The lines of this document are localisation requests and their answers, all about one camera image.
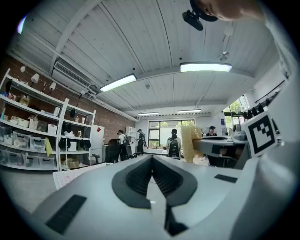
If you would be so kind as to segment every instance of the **white refrigerator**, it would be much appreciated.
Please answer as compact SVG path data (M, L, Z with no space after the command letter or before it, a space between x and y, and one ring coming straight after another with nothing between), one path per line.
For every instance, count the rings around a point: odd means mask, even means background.
M90 133L90 154L98 154L99 162L102 162L102 147L103 147L104 127L93 125Z

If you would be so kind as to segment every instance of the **floor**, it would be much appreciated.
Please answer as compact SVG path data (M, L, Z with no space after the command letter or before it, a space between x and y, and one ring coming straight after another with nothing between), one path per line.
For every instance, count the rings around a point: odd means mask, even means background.
M205 158L194 158L195 164L208 166ZM56 191L52 172L24 171L0 166L1 182L15 204L32 213L49 195ZM148 185L147 198L152 204L155 219L164 224L165 197L160 192L153 178Z

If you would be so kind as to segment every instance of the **white shelving unit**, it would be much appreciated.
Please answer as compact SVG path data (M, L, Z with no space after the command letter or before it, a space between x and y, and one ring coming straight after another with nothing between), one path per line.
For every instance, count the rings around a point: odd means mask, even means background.
M94 112L89 112L89 111L86 111L84 109L81 109L81 108L78 108L78 107L75 107L75 106L72 106L70 104L68 104L68 102L64 105L64 108L63 108L63 112L64 112L64 115L65 115L65 112L66 111L71 111L72 109L75 109L75 113L76 114L80 114L80 115L83 115L85 116L85 122L88 121L88 118L91 118L91 121L90 121L90 125L89 124L83 124L83 123L80 123L80 122L75 122L75 121L70 121L70 120L66 120L66 119L63 119L63 121L67 122L67 123L71 123L72 125L76 125L76 126L80 126L80 127L84 127L84 132L82 133L83 136L85 136L85 129L86 128L90 128L93 124L94 124L94 119L95 119L95 115L96 115L96 110ZM67 138L66 136L64 135L61 135L61 131L59 133L59 139L60 138L66 138L66 139L70 139L70 140L90 140L90 136L85 136L85 137L71 137L71 138ZM88 151L67 151L67 141L66 141L66 147L65 149L61 150L60 148L58 148L58 155L59 155L59 165L60 165L60 169L61 170L70 170L69 167L68 167L68 155L77 155L77 154L88 154L88 160L89 162L91 162L91 153L90 153L90 148ZM65 165L62 165L61 164L61 161L60 161L60 157L61 155L65 155L66 157L66 161L65 161Z
M136 139L136 130L134 127L126 127L125 134L130 140L131 153L135 153L135 139Z
M69 151L66 151L66 150L61 151L60 148L58 147L58 143L59 143L59 140L60 140L61 137L66 138L64 135L61 135L61 128L62 128L63 121L70 122L72 125L77 125L77 126L80 126L80 127L84 127L85 129L90 128L91 125L93 125L93 123L94 123L96 111L88 112L84 109L80 109L78 107L74 107L72 105L69 105L68 104L69 99L67 99L67 98L65 99L64 102L62 102L62 101L60 101L56 98L53 98L53 97L51 97L47 94L44 94L44 93L28 86L28 84L24 84L24 83L18 81L17 79L13 78L12 76L9 75L9 71L10 71L10 69L8 69L6 74L4 75L4 77L2 79L2 82L0 84L0 88L2 87L2 85L3 85L6 78L11 79L12 80L12 88L16 88L19 91L23 92L24 94L30 95L34 98L38 98L38 99L40 99L44 102L50 103L54 106L60 107L60 114L59 114L58 117L53 116L53 115L49 115L47 113L40 112L40 111L31 109L27 106L24 106L24 105L22 105L22 104L20 104L16 101L8 99L7 97L5 97L3 95L0 95L0 99L3 100L5 102L5 104L9 104L9 105L17 107L21 110L24 110L24 111L36 114L38 116L42 116L42 117L49 118L49 119L57 121L57 133L50 134L50 133L46 133L46 132L33 130L33 129L30 129L28 127L22 127L22 126L19 126L18 124L14 124L14 123L11 123L10 121L5 121L5 120L2 120L2 119L0 119L0 122L3 123L3 124L6 124L6 125L12 126L14 128L22 129L22 130L27 131L27 132L31 132L31 133L35 133L35 134L39 134L39 135L46 135L46 136L49 136L49 137L54 137L55 138L55 146L52 147L53 148L52 154L55 154L55 156L56 156L56 166L54 166L54 167L50 167L50 166L26 167L25 163L22 166L18 166L18 165L10 164L8 162L7 163L0 163L0 165L4 165L4 166L7 166L7 167L12 167L12 168L24 169L24 170L39 170L39 171L41 171L41 170L44 170L44 171L56 170L56 171L62 171L63 169L68 170L68 163L67 163L67 166L62 166L61 165L61 163L60 163L61 154L66 155L66 159L68 158L68 155L70 155L70 154L88 154L88 159L90 161L90 150L88 150L88 151L78 151L77 150L77 151L73 151L73 152L69 152ZM65 117L66 111L71 111L73 108L75 109L75 112L77 114L86 116L86 119L87 119L87 116L92 115L91 125L65 120L64 117ZM85 138L73 137L71 139L72 140L89 140L90 136L89 137L85 136ZM25 149L19 148L19 147L16 147L14 145L5 144L4 142L0 142L0 146L4 146L7 149L21 150L23 152L34 152L34 153L43 153L43 154L46 153L46 151L35 151L35 150L31 150L29 148L25 148Z

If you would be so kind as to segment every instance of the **brick wall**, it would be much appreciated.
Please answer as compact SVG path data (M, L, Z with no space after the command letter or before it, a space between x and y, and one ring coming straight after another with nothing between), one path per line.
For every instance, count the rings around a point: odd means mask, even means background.
M20 63L19 61L15 60L14 58L12 58L8 55L5 55L2 59L1 65L0 65L0 76L2 76L0 79L3 78L7 69L10 68L9 74L11 76L17 77L19 80L22 80L22 81L28 81L31 84L30 79L36 72L26 66L26 71L24 73L21 73L20 68L22 66L24 66L24 64ZM33 88L35 88L37 90L42 90L44 88L44 83L47 84L45 93L49 94L49 86L52 83L52 81L42 75L40 75L38 83L33 85ZM3 91L3 90L5 90L5 84L3 85L1 91ZM19 92L16 89L14 89L14 90L12 90L12 93L18 94ZM58 84L55 87L55 91L53 91L51 93L51 96L56 99L59 99L61 101L65 101L65 98L68 98L69 104L71 104L71 105L76 105L77 101L78 101L78 97L79 97L78 95L68 91L67 89L59 86ZM0 103L0 112L2 112L3 105L4 104L2 101L2 103ZM44 110L44 111L50 112L50 113L53 113L54 109L55 109L55 107L53 105L50 105L50 104L40 101L38 99L32 99L30 101L30 106L31 105L34 105L39 110ZM84 98L80 99L78 107L82 108L84 110L87 110L89 112L94 112L94 110L96 110L94 124L105 127L105 131L104 131L105 143L108 143L108 141L110 139L117 138L118 130L122 129L125 132L125 129L127 126L131 126L131 127L135 126L135 122L133 122L127 118L124 118L114 112L111 112L111 111L107 110L106 108L103 108L103 107L101 107L89 100L86 100ZM21 117L21 118L27 119L31 114L26 111L20 110L18 108L6 105L5 115L8 115L9 117L16 116L16 117ZM50 119L45 119L42 117L38 117L38 119L52 123ZM69 120L71 119L69 116L69 112L66 112L65 119L69 119ZM77 131L79 129L80 128L78 128L78 127L72 127L72 131L75 134L77 133Z

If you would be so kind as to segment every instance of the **air conditioner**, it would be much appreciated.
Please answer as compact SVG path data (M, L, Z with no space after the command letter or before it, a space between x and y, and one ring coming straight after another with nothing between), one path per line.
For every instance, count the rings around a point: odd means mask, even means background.
M54 64L52 78L78 93L84 89L89 89L95 95L100 93L98 86L91 85L91 79L62 59Z

